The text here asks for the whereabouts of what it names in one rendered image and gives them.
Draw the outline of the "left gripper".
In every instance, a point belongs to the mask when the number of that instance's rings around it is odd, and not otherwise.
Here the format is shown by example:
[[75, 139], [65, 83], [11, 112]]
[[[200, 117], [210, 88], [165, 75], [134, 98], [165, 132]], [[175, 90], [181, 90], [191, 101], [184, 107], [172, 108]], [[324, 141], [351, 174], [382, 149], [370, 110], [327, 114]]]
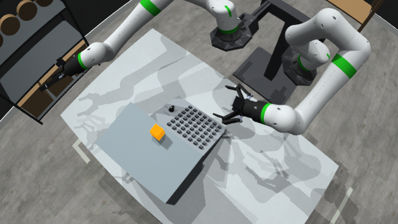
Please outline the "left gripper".
[[[218, 114], [215, 114], [215, 113], [213, 113], [213, 115], [219, 117], [220, 120], [222, 121], [222, 123], [225, 124], [225, 125], [236, 123], [236, 122], [242, 122], [242, 117], [243, 116], [251, 118], [251, 110], [252, 110], [252, 107], [253, 107], [255, 102], [250, 100], [250, 98], [253, 97], [253, 95], [251, 93], [249, 93], [241, 84], [238, 84], [235, 87], [225, 85], [225, 87], [227, 89], [231, 89], [231, 90], [237, 91], [239, 97], [245, 100], [244, 107], [243, 107], [243, 109], [241, 109], [241, 110], [238, 109], [237, 112], [234, 111], [234, 112], [232, 112], [232, 113], [230, 113], [230, 114], [228, 114], [226, 116], [221, 116], [221, 115], [218, 115]], [[241, 92], [241, 89], [244, 91], [245, 94], [247, 94], [246, 95], [247, 99], [244, 98], [244, 96], [243, 96], [243, 94]], [[240, 117], [233, 118], [233, 117], [239, 116], [239, 115], [240, 115]]]

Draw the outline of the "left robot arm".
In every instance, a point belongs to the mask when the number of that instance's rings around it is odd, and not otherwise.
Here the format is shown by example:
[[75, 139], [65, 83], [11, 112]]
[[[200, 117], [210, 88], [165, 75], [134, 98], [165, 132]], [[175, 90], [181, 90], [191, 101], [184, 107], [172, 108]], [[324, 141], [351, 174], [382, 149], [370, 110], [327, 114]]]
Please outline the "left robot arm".
[[298, 52], [291, 59], [292, 68], [298, 75], [306, 76], [329, 61], [328, 47], [317, 40], [325, 38], [339, 51], [307, 97], [295, 109], [257, 101], [251, 110], [253, 121], [280, 133], [303, 134], [321, 109], [370, 56], [369, 41], [340, 12], [326, 8], [309, 21], [290, 26], [285, 32], [287, 43]]

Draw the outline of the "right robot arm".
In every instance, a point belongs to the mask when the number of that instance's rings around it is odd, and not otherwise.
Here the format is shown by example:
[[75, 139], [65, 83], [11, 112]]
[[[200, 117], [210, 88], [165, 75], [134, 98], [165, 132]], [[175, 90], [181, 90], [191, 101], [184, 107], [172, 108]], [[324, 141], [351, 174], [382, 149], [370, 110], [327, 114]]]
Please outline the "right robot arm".
[[[141, 0], [132, 13], [125, 19], [114, 33], [104, 43], [90, 44], [84, 51], [70, 60], [73, 71], [85, 74], [88, 68], [112, 61], [127, 41], [146, 23], [152, 20], [174, 0]], [[219, 37], [224, 42], [234, 42], [242, 36], [245, 30], [242, 14], [237, 18], [235, 5], [229, 0], [184, 0], [206, 9], [211, 13], [219, 28]], [[239, 22], [239, 24], [238, 24]]]

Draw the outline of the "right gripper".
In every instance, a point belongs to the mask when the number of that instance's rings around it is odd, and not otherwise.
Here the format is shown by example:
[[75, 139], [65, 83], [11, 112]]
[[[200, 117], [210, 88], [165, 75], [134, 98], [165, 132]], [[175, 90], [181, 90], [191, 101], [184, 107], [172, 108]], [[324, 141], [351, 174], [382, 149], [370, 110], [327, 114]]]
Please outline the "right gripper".
[[60, 70], [58, 73], [54, 74], [52, 77], [52, 80], [50, 80], [49, 82], [46, 82], [44, 85], [42, 85], [41, 87], [39, 87], [40, 91], [44, 91], [47, 88], [50, 88], [52, 85], [54, 85], [56, 82], [58, 82], [59, 80], [63, 79], [64, 77], [66, 77], [67, 75], [72, 77], [73, 75], [75, 75], [76, 73], [73, 71], [71, 65], [70, 65], [70, 61], [68, 63], [66, 63], [64, 65], [64, 69]]

